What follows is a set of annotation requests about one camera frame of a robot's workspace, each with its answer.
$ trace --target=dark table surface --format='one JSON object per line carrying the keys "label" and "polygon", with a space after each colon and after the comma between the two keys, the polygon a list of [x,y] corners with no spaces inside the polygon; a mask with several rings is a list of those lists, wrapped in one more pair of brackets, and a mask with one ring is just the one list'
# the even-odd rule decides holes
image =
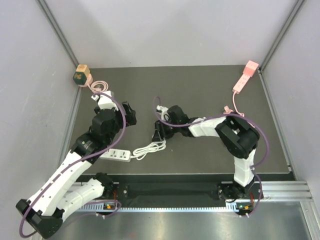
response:
{"label": "dark table surface", "polygon": [[[162,105],[179,105],[191,117],[219,115],[224,106],[233,109],[232,88],[242,75],[244,66],[179,66],[91,69],[94,81],[108,82],[117,101],[128,101],[136,110],[137,125],[126,128],[123,139],[115,147],[133,151],[151,142],[154,133],[152,102],[160,96]],[[81,93],[71,145],[88,130],[97,103],[92,92]],[[235,96],[238,110],[257,123],[270,143],[267,161],[258,173],[289,172],[261,80],[256,73]],[[263,139],[258,143],[254,162],[266,151]],[[166,149],[149,153],[144,159],[118,162],[99,159],[86,174],[222,174],[234,173],[234,158],[217,137],[188,138],[176,134],[169,139]]]}

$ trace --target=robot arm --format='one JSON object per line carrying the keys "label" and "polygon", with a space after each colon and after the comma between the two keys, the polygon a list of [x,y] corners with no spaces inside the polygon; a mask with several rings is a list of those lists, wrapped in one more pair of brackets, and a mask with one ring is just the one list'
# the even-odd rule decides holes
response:
{"label": "robot arm", "polygon": [[220,118],[188,118],[182,109],[175,105],[170,108],[157,106],[161,119],[173,125],[196,123],[186,127],[170,127],[161,121],[155,122],[153,142],[170,139],[175,133],[186,137],[219,137],[234,156],[234,181],[240,188],[249,188],[253,184],[254,174],[251,166],[260,135],[247,121],[234,116]]}
{"label": "robot arm", "polygon": [[[112,97],[110,91],[104,94]],[[93,99],[99,107],[94,109],[96,116],[92,119],[89,130],[77,138],[63,163],[41,189],[28,200],[21,199],[16,205],[18,211],[24,215],[33,204],[26,220],[44,239],[55,234],[63,222],[84,204],[101,196],[107,199],[113,196],[113,181],[103,173],[97,173],[86,185],[66,194],[77,178],[91,167],[100,155],[73,163],[109,146],[124,124],[119,109],[108,97],[101,95]],[[135,125],[136,112],[127,102],[123,102],[122,106],[125,110],[126,126]],[[52,186],[35,201],[48,185]]]}

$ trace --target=white plug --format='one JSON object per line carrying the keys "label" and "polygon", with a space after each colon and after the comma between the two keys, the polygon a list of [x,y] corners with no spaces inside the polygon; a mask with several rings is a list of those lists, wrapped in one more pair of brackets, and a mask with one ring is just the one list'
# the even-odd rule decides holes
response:
{"label": "white plug", "polygon": [[100,156],[102,160],[114,160],[129,163],[131,161],[131,152],[129,150],[121,150],[111,148]]}

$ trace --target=power outlet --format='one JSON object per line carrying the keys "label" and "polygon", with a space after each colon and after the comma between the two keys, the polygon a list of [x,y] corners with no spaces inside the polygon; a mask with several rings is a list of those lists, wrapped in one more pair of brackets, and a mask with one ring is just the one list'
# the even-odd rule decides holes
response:
{"label": "power outlet", "polygon": [[114,160],[129,163],[131,161],[131,152],[129,150],[121,150],[111,148],[100,156],[103,160]]}

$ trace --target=white wall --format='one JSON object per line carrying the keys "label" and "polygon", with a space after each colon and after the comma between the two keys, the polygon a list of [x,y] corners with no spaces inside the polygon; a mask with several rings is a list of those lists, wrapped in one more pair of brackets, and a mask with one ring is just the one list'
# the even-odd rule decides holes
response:
{"label": "white wall", "polygon": [[298,176],[320,212],[320,1],[307,0],[264,72]]}
{"label": "white wall", "polygon": [[295,0],[47,0],[91,68],[261,63]]}
{"label": "white wall", "polygon": [[77,87],[36,1],[0,0],[0,9],[0,239],[19,240],[16,203],[57,168]]}

